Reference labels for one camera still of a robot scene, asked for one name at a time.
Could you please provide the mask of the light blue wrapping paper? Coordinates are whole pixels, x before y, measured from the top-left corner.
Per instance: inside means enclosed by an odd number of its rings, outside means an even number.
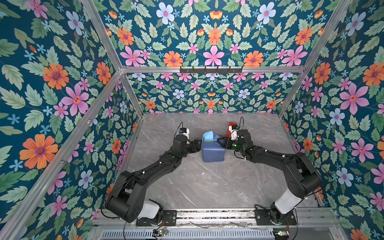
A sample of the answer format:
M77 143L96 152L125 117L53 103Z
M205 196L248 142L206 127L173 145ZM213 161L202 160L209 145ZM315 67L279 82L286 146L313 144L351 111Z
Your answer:
M204 163L216 163L225 160L226 149L220 145L219 139L220 136L213 131L203 134L202 158Z

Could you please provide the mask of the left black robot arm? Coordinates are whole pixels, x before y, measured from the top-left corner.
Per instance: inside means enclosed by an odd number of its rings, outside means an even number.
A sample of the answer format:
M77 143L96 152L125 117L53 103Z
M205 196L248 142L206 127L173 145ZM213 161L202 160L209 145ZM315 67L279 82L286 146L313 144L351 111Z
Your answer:
M133 173L124 171L118 176L113 189L106 196L105 209L127 223L144 219L152 225L160 224L164 219L164 207L154 200L146 200L148 188L178 168L188 154L201 149L201 140L191 141L185 135L175 136L173 145L156 162L142 170Z

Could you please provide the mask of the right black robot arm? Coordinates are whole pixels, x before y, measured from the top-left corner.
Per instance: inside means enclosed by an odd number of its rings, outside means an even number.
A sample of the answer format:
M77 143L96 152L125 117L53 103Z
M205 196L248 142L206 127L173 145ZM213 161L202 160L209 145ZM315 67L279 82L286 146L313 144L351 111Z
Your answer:
M248 130L236 131L237 136L219 138L219 144L240 153L243 159L280 170L288 189L272 203L270 216L280 217L290 213L307 196L322 185L322 177L303 153L285 154L254 145Z

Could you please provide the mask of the red tape dispenser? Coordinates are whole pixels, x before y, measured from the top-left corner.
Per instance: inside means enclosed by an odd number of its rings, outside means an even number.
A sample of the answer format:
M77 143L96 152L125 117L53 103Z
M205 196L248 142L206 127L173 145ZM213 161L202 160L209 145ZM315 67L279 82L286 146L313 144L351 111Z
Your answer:
M232 132L238 128L238 124L234 122L229 122L228 130L226 137L230 138L232 136Z

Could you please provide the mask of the white ventilation grille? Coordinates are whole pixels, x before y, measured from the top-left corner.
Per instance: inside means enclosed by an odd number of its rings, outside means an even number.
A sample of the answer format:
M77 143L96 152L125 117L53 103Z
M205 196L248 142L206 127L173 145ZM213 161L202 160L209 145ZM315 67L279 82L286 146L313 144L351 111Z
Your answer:
M274 240L273 231L251 229L104 230L102 240Z

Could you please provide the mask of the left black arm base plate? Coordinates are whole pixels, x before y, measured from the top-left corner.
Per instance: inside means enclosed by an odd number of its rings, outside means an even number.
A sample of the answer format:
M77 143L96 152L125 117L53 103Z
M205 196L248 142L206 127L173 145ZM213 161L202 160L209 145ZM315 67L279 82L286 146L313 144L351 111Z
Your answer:
M160 227L165 225L166 227L176 226L178 212L176 210L163 210L158 213L154 219L140 218L136 221L137 227Z

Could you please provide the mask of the black hook rail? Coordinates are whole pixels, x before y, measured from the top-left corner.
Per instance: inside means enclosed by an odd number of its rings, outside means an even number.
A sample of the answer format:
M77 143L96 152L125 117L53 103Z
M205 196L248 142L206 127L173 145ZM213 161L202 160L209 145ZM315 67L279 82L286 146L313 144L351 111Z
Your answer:
M181 74L238 74L243 72L243 67L180 67Z

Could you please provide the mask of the aluminium front mounting rail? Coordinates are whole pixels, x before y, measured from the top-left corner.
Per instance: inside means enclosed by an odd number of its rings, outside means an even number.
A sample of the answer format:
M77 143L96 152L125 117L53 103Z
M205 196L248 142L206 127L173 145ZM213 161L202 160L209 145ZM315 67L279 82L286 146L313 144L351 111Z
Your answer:
M256 208L229 208L229 209L176 209L178 212L176 226L174 227L227 227L234 226L240 228L286 228L286 227L304 227L304 228L328 228L340 227L341 223L335 212L331 208L297 208L293 210L296 219L296 226L259 226L255 219L254 210ZM136 221L128 224L123 219L109 219L101 216L96 220L96 227L137 227Z

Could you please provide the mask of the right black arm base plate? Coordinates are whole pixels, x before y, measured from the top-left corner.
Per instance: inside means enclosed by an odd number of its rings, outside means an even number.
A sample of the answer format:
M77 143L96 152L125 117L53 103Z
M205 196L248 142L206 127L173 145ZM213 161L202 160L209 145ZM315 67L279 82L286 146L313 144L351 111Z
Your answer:
M257 208L254 210L255 213L255 219L259 226L269 226L269 225L275 225L275 226L283 226L283 225L289 225L289 226L296 226L297 225L297 219L293 211L287 213L287 214L281 214L278 210L272 209L260 209Z

